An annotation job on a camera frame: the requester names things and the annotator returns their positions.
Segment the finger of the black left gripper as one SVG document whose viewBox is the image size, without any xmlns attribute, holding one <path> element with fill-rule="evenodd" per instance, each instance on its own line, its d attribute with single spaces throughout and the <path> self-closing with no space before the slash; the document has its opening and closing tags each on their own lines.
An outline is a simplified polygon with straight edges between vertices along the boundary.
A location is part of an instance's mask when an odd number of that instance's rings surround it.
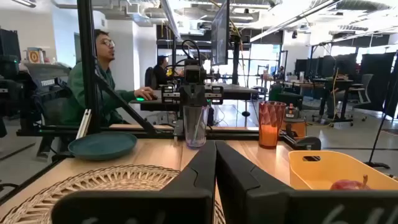
<svg viewBox="0 0 398 224">
<path fill-rule="evenodd" d="M 193 85 L 182 85 L 179 89 L 179 93 L 181 106 L 190 106 L 193 104 Z"/>
<path fill-rule="evenodd" d="M 208 104 L 205 93 L 206 91 L 203 85 L 195 85 L 193 93 L 194 106 L 206 106 Z"/>
</svg>

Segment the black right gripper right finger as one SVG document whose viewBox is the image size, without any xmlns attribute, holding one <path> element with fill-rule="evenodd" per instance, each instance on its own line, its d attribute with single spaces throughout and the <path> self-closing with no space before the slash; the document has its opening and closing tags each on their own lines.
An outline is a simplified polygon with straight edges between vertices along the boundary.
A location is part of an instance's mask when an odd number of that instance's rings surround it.
<svg viewBox="0 0 398 224">
<path fill-rule="evenodd" d="M 398 190 L 294 190 L 225 142 L 215 145 L 228 224 L 398 224 Z"/>
</svg>

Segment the teal round plate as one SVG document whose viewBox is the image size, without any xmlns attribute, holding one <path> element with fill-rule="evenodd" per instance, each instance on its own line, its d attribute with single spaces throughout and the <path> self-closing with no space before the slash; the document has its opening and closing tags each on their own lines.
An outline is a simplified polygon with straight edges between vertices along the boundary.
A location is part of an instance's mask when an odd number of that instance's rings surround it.
<svg viewBox="0 0 398 224">
<path fill-rule="evenodd" d="M 137 138 L 129 133 L 97 133 L 72 141 L 68 151 L 75 158 L 87 161 L 108 161 L 128 155 Z"/>
</svg>

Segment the red apple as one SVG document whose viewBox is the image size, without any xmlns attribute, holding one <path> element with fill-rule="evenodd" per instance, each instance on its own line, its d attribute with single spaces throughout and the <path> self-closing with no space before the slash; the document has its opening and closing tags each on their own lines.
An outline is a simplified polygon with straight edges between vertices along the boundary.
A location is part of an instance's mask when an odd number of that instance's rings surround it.
<svg viewBox="0 0 398 224">
<path fill-rule="evenodd" d="M 370 190 L 368 186 L 368 176 L 363 175 L 363 181 L 356 180 L 339 180 L 333 183 L 330 190 Z"/>
</svg>

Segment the orange plastic cup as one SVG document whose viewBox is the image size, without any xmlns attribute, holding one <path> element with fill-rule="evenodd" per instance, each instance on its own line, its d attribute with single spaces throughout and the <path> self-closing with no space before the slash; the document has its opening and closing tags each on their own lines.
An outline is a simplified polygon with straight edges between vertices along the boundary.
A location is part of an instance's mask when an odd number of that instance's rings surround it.
<svg viewBox="0 0 398 224">
<path fill-rule="evenodd" d="M 259 145 L 266 149 L 276 147 L 285 116 L 286 104 L 278 101 L 259 103 Z"/>
</svg>

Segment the person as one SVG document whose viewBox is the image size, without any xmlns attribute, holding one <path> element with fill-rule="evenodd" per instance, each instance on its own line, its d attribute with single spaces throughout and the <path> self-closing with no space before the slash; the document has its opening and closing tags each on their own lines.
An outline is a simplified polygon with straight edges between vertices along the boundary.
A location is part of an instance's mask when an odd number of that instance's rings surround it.
<svg viewBox="0 0 398 224">
<path fill-rule="evenodd" d="M 96 53 L 99 64 L 99 74 L 105 79 L 112 90 L 115 90 L 115 82 L 110 70 L 110 63 L 114 60 L 114 42 L 109 34 L 100 29 L 94 30 Z M 60 122 L 63 125 L 79 125 L 86 109 L 85 88 L 83 82 L 83 63 L 78 62 L 70 71 L 67 86 L 72 92 L 63 105 Z M 155 99 L 152 88 L 142 87 L 134 91 L 115 90 L 115 92 L 126 102 L 143 98 L 145 100 Z M 127 122 L 116 111 L 121 105 L 115 102 L 105 91 L 98 90 L 99 113 L 101 114 L 101 125 L 126 124 Z"/>
<path fill-rule="evenodd" d="M 161 85 L 166 85 L 169 80 L 166 72 L 167 65 L 168 65 L 168 56 L 160 55 L 157 57 L 157 64 L 154 67 L 156 89 L 159 89 Z"/>
</svg>

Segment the black office desk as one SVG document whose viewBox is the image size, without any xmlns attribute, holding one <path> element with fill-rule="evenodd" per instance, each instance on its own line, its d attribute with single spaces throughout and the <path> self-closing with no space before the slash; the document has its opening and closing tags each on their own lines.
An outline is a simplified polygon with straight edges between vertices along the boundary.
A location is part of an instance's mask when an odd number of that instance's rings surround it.
<svg viewBox="0 0 398 224">
<path fill-rule="evenodd" d="M 206 83 L 205 85 L 222 86 L 224 88 L 224 100 L 246 100 L 249 101 L 253 94 L 257 91 L 251 88 L 242 87 L 239 85 L 225 84 L 225 83 Z M 138 98 L 132 100 L 130 104 L 139 105 L 141 111 L 178 111 L 180 109 L 179 104 L 163 104 L 161 100 L 161 90 L 154 91 L 156 99 L 154 100 L 143 100 Z"/>
</svg>

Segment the clear plastic cup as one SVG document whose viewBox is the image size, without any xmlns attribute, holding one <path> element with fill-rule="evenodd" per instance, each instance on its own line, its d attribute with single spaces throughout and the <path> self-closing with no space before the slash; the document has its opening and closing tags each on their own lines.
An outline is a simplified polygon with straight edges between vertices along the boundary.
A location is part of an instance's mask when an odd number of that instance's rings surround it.
<svg viewBox="0 0 398 224">
<path fill-rule="evenodd" d="M 183 128 L 188 147 L 198 148 L 206 143 L 209 106 L 184 106 Z"/>
</svg>

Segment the round woven wicker placemat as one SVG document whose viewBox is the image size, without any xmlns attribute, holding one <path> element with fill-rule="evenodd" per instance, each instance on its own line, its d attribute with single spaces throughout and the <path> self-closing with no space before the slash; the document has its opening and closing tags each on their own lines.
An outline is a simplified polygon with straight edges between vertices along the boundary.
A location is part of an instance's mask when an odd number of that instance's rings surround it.
<svg viewBox="0 0 398 224">
<path fill-rule="evenodd" d="M 67 178 L 10 209 L 0 224 L 213 224 L 214 173 L 124 165 Z"/>
</svg>

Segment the yellow plastic bin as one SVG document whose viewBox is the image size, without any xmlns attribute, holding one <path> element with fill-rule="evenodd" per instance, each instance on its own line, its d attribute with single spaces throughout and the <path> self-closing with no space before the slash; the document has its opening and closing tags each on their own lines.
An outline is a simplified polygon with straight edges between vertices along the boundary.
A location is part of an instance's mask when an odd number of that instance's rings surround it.
<svg viewBox="0 0 398 224">
<path fill-rule="evenodd" d="M 289 152 L 290 185 L 296 190 L 328 190 L 339 180 L 363 181 L 373 190 L 398 190 L 398 181 L 365 163 L 335 151 Z"/>
</svg>

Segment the black office chair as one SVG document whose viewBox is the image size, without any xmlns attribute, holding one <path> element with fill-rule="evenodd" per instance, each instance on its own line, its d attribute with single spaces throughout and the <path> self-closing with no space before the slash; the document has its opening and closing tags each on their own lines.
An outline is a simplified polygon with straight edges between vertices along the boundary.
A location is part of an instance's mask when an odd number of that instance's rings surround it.
<svg viewBox="0 0 398 224">
<path fill-rule="evenodd" d="M 40 157 L 52 150 L 53 140 L 62 132 L 62 109 L 71 96 L 67 87 L 71 68 L 41 63 L 27 63 L 25 67 L 20 72 L 24 77 L 24 106 L 19 133 L 42 138 L 35 153 Z"/>
</svg>

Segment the black tripod stand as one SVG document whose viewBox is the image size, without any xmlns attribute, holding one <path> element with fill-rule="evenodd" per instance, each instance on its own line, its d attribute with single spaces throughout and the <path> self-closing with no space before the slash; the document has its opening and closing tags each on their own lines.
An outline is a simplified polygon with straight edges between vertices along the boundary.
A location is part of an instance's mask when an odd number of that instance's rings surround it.
<svg viewBox="0 0 398 224">
<path fill-rule="evenodd" d="M 392 72 L 391 72 L 391 78 L 389 80 L 388 84 L 388 89 L 386 92 L 385 96 L 385 103 L 387 105 L 384 107 L 383 112 L 382 112 L 382 119 L 380 122 L 380 125 L 377 129 L 377 133 L 375 136 L 375 140 L 373 142 L 373 147 L 371 149 L 371 153 L 369 156 L 368 161 L 364 162 L 367 166 L 372 167 L 372 168 L 382 168 L 382 169 L 390 169 L 391 167 L 383 162 L 374 162 L 373 157 L 374 153 L 376 151 L 376 146 L 378 144 L 378 140 L 382 131 L 382 128 L 384 126 L 384 123 L 386 122 L 387 117 L 389 116 L 390 110 L 393 108 L 396 108 L 398 105 L 398 50 L 396 51 L 395 54 L 395 59 L 393 62 L 393 67 L 392 67 Z"/>
</svg>

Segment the black partition screen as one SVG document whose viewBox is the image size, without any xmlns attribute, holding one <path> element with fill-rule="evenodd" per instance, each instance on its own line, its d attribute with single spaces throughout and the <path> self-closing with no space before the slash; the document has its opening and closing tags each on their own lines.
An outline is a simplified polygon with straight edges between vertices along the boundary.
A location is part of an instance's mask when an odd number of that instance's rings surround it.
<svg viewBox="0 0 398 224">
<path fill-rule="evenodd" d="M 366 82 L 364 84 L 366 102 L 356 105 L 356 109 L 383 111 L 395 56 L 395 52 L 363 54 L 359 76 Z"/>
</svg>

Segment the black aluminium table frame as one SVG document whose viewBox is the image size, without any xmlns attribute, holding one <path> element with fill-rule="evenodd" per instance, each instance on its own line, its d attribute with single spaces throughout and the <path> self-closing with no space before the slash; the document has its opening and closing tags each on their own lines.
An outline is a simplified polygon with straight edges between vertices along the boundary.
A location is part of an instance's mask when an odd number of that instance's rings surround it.
<svg viewBox="0 0 398 224">
<path fill-rule="evenodd" d="M 176 137 L 184 136 L 184 128 L 182 128 L 182 133 L 179 132 L 179 129 L 157 129 L 151 123 L 144 120 L 136 111 L 134 111 L 129 104 L 124 101 L 114 90 L 109 87 L 109 85 L 105 82 L 105 79 L 100 75 L 98 59 L 96 54 L 96 44 L 94 39 L 94 30 L 93 30 L 93 14 L 92 14 L 92 5 L 91 0 L 77 0 L 77 10 L 78 10 L 78 21 L 81 32 L 81 62 L 83 63 L 83 82 L 85 87 L 85 103 L 88 106 L 88 109 L 91 109 L 91 121 L 88 127 L 89 134 L 93 133 L 129 133 L 134 134 L 138 138 L 143 139 L 172 139 Z M 188 84 L 197 84 L 203 83 L 202 75 L 201 75 L 201 63 L 200 59 L 198 60 L 190 60 L 193 62 L 192 65 L 189 65 L 188 62 L 185 63 L 188 68 L 188 81 L 190 78 L 194 78 L 196 83 Z M 137 121 L 141 125 L 141 129 L 132 128 L 132 127 L 121 127 L 121 128 L 109 128 L 109 127 L 101 127 L 100 126 L 100 112 L 98 109 L 98 100 L 97 100 L 97 89 L 104 90 L 115 102 L 119 103 L 122 107 L 135 121 Z M 77 134 L 79 128 L 78 126 L 61 126 L 60 129 L 62 132 L 59 136 L 70 136 L 72 134 Z M 18 136 L 26 136 L 20 134 L 20 130 L 17 131 Z M 252 129 L 209 129 L 210 140 L 259 140 L 259 128 L 258 130 Z M 295 141 L 294 138 L 289 136 L 286 132 L 280 134 L 278 140 L 283 140 L 287 143 L 293 144 L 293 148 L 296 150 L 306 149 L 307 146 L 310 146 L 309 140 L 319 140 L 315 137 L 306 137 L 302 140 Z"/>
</svg>

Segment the silver aluminium bracket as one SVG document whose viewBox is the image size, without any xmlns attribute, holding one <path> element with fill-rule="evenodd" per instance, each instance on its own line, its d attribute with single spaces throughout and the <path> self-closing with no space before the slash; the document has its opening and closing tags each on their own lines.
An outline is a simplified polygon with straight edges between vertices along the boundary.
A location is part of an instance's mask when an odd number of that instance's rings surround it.
<svg viewBox="0 0 398 224">
<path fill-rule="evenodd" d="M 91 120 L 91 109 L 86 109 L 85 112 L 83 113 L 83 117 L 81 119 L 76 139 L 80 139 L 86 136 L 88 127 L 90 125 L 90 120 Z"/>
</svg>

